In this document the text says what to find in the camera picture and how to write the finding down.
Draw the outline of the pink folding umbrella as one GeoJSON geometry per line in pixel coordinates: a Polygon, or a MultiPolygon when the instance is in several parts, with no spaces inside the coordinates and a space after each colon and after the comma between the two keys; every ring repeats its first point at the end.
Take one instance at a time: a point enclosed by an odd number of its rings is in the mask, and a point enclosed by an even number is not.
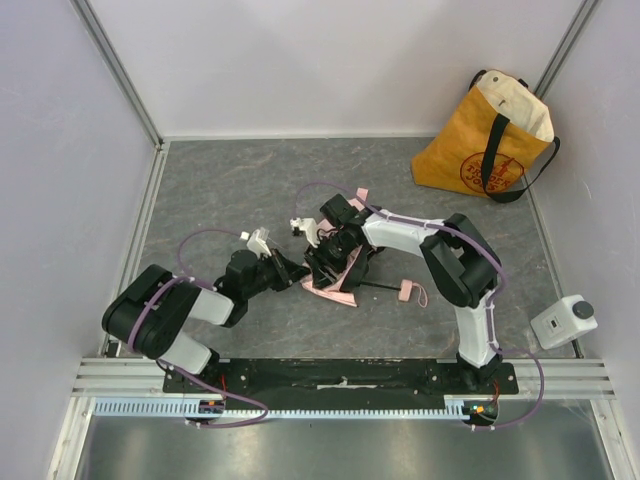
{"type": "Polygon", "coordinates": [[[292,234],[303,236],[309,243],[304,253],[304,266],[310,274],[301,281],[305,290],[343,305],[357,305],[355,290],[370,284],[366,280],[369,262],[384,251],[382,247],[370,245],[359,230],[358,222],[366,218],[364,201],[367,197],[366,188],[356,190],[344,211],[344,223],[332,224],[328,218],[290,220],[292,234]]]}

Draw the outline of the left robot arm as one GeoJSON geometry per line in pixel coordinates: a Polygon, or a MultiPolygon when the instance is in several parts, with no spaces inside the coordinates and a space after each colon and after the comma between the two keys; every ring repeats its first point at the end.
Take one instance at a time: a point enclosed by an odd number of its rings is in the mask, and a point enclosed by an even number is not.
{"type": "Polygon", "coordinates": [[[153,264],[107,307],[101,326],[131,351],[199,375],[218,363],[219,354],[185,331],[187,321],[231,328],[248,312],[250,299],[286,290],[309,274],[278,250],[234,252],[224,274],[208,287],[153,264]]]}

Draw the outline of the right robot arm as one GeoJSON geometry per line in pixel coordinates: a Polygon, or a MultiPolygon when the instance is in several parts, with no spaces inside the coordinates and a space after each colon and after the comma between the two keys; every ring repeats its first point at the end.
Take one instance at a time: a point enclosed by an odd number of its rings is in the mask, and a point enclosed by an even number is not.
{"type": "Polygon", "coordinates": [[[369,262],[385,249],[425,261],[441,296],[454,308],[459,334],[456,361],[465,381],[486,383],[502,361],[492,320],[493,299],[500,287],[501,262],[470,220],[455,214],[427,220],[379,210],[363,198],[337,194],[320,209],[321,221],[291,220],[291,229],[309,246],[310,270],[303,285],[312,293],[353,305],[369,262]]]}

